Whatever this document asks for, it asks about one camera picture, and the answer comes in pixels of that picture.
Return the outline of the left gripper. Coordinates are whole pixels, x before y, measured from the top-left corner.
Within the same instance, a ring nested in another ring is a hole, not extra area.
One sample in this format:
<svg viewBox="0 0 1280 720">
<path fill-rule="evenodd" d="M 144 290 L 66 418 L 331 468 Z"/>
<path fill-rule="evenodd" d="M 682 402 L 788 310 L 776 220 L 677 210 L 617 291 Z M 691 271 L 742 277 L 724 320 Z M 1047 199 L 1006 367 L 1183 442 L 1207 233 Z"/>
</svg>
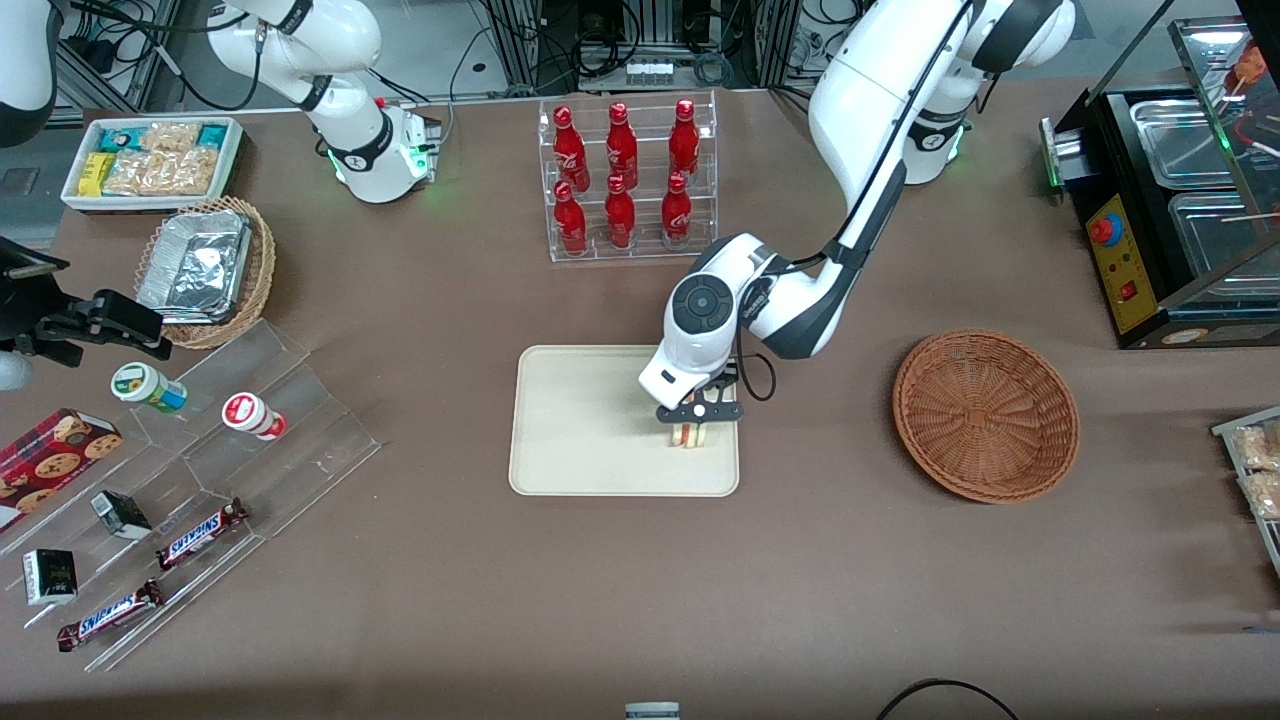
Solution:
<svg viewBox="0 0 1280 720">
<path fill-rule="evenodd" d="M 723 372 L 722 361 L 685 366 L 664 345 L 655 347 L 639 374 L 639 384 L 659 406 L 657 420 L 668 425 L 739 421 L 744 414 L 736 396 L 739 382 L 740 373 Z M 700 389 L 700 402 L 680 404 L 695 389 Z"/>
</svg>

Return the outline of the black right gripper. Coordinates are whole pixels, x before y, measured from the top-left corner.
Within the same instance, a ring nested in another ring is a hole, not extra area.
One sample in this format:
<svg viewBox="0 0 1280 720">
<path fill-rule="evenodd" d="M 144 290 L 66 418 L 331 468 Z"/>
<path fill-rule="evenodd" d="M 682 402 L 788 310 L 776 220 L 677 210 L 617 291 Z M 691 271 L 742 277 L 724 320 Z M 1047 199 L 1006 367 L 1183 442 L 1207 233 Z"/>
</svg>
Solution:
<svg viewBox="0 0 1280 720">
<path fill-rule="evenodd" d="M 14 338 L 14 352 L 44 357 L 61 366 L 79 366 L 83 343 L 118 345 L 150 357 L 172 357 L 172 341 L 163 336 L 163 316 L 114 290 L 100 290 L 95 300 L 69 304 L 38 319 Z"/>
</svg>

